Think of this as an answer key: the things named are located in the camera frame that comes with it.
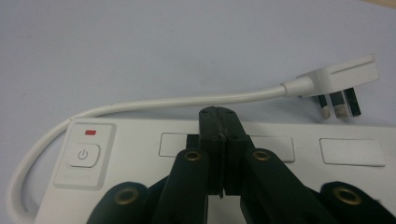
metal pin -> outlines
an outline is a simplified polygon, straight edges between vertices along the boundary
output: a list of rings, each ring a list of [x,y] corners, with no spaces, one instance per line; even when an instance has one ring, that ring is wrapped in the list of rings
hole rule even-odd
[[[319,95],[318,96],[319,103],[320,103],[320,114],[324,119],[329,119],[330,118],[330,110],[329,106],[327,105],[326,97],[324,95]]]
[[[344,101],[343,93],[341,91],[330,93],[330,99],[332,99],[332,106],[334,107],[335,116],[338,119],[347,118],[347,107]]]
[[[347,104],[349,105],[350,114],[352,117],[358,117],[361,115],[361,109],[359,108],[358,99],[356,98],[355,91],[353,88],[344,90]]]

power button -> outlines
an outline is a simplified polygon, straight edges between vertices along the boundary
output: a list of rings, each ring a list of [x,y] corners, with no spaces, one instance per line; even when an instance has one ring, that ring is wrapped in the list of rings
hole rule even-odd
[[[70,150],[68,163],[73,167],[91,168],[97,163],[99,155],[99,146],[79,144]]]

white power cable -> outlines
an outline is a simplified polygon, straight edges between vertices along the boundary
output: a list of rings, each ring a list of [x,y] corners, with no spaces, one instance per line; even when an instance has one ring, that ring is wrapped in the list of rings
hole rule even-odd
[[[187,97],[187,98],[174,98],[174,99],[162,99],[162,100],[150,100],[150,101],[138,101],[138,102],[127,102],[113,105],[104,105],[96,107],[82,113],[79,113],[70,119],[63,121],[58,124],[55,128],[47,132],[42,136],[33,147],[24,156],[17,169],[14,171],[13,176],[10,179],[7,188],[7,211],[8,215],[15,223],[34,223],[36,214],[29,213],[25,210],[22,199],[21,190],[24,179],[29,172],[31,166],[44,149],[49,145],[57,136],[63,133],[71,119],[77,117],[98,117],[111,113],[118,113],[124,111],[133,110],[145,110],[145,109],[159,109],[159,108],[171,108],[171,107],[182,107],[182,106],[200,106],[200,105],[232,105],[241,104],[255,101],[264,101],[273,99],[280,96],[297,96],[302,95],[313,90],[312,80],[310,78],[297,78],[288,83],[294,83],[298,81],[296,85],[285,84],[281,86],[273,87],[264,91],[250,91],[237,94],[228,95],[212,95],[203,97]],[[288,88],[292,89],[293,86],[298,86],[298,90],[293,90],[293,95],[290,94]]]

power strip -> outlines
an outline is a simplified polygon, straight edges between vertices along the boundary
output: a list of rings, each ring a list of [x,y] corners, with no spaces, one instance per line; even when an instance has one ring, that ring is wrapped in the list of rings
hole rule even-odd
[[[343,181],[396,215],[396,128],[242,123],[256,147],[273,150],[309,188]],[[153,185],[169,175],[189,133],[198,121],[73,119],[35,223],[86,223],[115,185]],[[244,221],[238,197],[210,197],[208,223]]]
[[[160,99],[160,100],[147,100],[137,102],[125,102],[111,105],[103,105],[100,107],[92,108],[81,113],[72,116],[70,119],[66,119],[55,126],[53,129],[44,134],[38,141],[32,146],[32,148],[26,153],[25,157],[21,160],[20,164],[16,168],[12,175],[8,187],[7,187],[7,198],[6,205],[7,211],[11,219],[16,223],[33,223],[35,221],[36,213],[31,213],[25,209],[22,202],[21,190],[23,182],[35,160],[45,150],[51,141],[53,141],[59,134],[67,129],[70,121],[74,118],[91,118],[99,117],[106,114],[123,112],[123,111],[134,111],[143,109],[159,109],[159,108],[170,108],[170,107],[181,107],[181,106],[198,106],[198,105],[231,105],[241,104],[248,102],[264,101],[274,99],[276,97],[294,97],[294,96],[317,96],[319,97],[320,105],[322,110],[325,112],[325,118],[328,118],[330,113],[324,94],[330,94],[332,98],[332,105],[334,106],[336,117],[339,119],[346,118],[348,116],[347,107],[344,102],[344,95],[341,91],[346,93],[346,99],[348,107],[350,108],[350,114],[353,117],[357,117],[361,114],[359,104],[353,91],[353,88],[357,85],[361,85],[370,81],[379,79],[376,71],[374,55],[368,55],[357,60],[349,61],[346,63],[340,63],[328,67],[324,67],[304,75],[301,75],[294,80],[281,83],[281,85],[260,91],[249,91],[226,95],[209,95],[209,96],[196,96],[196,97],[185,97],[185,98],[173,98],[173,99]],[[101,148],[99,146],[85,146],[88,147],[87,151],[92,153],[100,153]],[[82,158],[87,154],[83,150],[81,152]],[[105,156],[105,160],[100,161],[101,169],[106,168],[109,160],[109,155]],[[79,167],[79,160],[69,162],[71,167]],[[92,167],[97,166],[96,161],[91,161]],[[102,180],[105,178],[105,173],[102,170],[96,170],[90,175],[95,175],[95,180]],[[78,177],[72,174],[69,178],[86,178],[84,176]],[[59,180],[58,186],[64,185]],[[90,187],[90,189],[98,189],[99,186]]]

power symbol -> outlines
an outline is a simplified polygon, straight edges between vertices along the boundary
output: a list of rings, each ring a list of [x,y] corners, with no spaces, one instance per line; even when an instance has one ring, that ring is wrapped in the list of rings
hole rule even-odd
[[[87,152],[87,150],[85,150],[85,149],[83,149],[82,151],[80,151],[80,152],[78,153],[78,158],[79,158],[80,160],[85,160],[87,157],[88,157],[88,152]]]

